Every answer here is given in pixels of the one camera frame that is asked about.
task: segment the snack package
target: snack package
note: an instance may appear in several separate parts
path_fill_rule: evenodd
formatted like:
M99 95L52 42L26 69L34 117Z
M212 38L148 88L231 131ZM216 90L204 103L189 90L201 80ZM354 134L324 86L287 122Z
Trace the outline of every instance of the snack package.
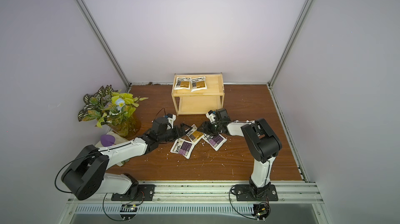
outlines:
M192 83L192 92L200 89L207 89L205 76L194 78L192 79L191 83Z
M190 89L190 78L177 77L174 89Z
M209 136L209 135L204 135L203 139L210 144L215 151L218 151L218 149L225 143L226 138L223 137L222 135L217 135L215 137Z
M173 144L173 146L171 148L171 153L181 154L186 159L189 159L193 148L194 148L194 144L192 142L179 138Z
M187 134L187 137L196 145L201 138L203 138L204 134L202 132L197 131L196 125L192 125L192 130L190 130Z

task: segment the amber glass vase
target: amber glass vase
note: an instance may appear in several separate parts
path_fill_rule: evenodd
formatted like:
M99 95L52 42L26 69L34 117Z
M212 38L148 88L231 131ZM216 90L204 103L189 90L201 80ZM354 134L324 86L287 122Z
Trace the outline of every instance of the amber glass vase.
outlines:
M135 113L133 113L130 116L130 118L124 121L123 123L115 126L112 125L108 126L112 128L113 131L116 132L119 136L130 141L140 130L142 122L139 120L139 118L136 117Z

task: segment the white wall panel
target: white wall panel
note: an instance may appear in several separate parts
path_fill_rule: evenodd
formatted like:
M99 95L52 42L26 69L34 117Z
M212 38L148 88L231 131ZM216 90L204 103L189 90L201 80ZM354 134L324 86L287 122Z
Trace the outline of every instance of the white wall panel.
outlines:
M0 60L0 222L53 224L58 170L104 133L83 95L124 85L74 0L0 0Z
M400 223L399 0L315 0L274 85L334 223Z
M131 82L269 81L305 0L84 0Z

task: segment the white robotic arm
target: white robotic arm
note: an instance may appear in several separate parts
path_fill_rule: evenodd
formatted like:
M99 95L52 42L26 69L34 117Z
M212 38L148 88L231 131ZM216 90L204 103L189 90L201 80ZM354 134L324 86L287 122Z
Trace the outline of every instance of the white robotic arm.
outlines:
M198 131L213 136L225 133L245 138L254 157L254 169L247 187L254 199L265 196L266 190L272 186L270 173L273 161L282 148L267 122L264 119L231 121L225 109L210 111L206 116L210 121L204 122ZM139 191L143 191L139 189L138 182L128 174L108 174L106 170L118 162L147 154L158 144L174 141L190 131L191 127L185 124L173 126L175 119L172 114L159 117L153 121L151 129L126 143L100 149L93 145L85 147L63 173L61 180L79 200L85 200L96 192L114 193L115 200L134 199Z
M259 199L270 190L270 174L273 162L282 149L282 144L274 131L265 121L231 121L225 109L209 111L198 131L209 135L225 133L230 136L243 136L254 157L253 173L250 177L251 196Z

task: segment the wooden shelf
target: wooden shelf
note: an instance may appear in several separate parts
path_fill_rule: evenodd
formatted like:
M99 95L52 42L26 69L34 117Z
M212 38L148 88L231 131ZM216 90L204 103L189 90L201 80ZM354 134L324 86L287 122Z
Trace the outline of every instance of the wooden shelf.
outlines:
M177 77L206 77L207 89L191 92L189 89L175 90ZM176 75L174 85L172 86L172 100L174 102L176 115L195 115L205 114L210 110L220 109L224 106L224 81L223 75ZM179 97L179 106L176 103L176 97Z

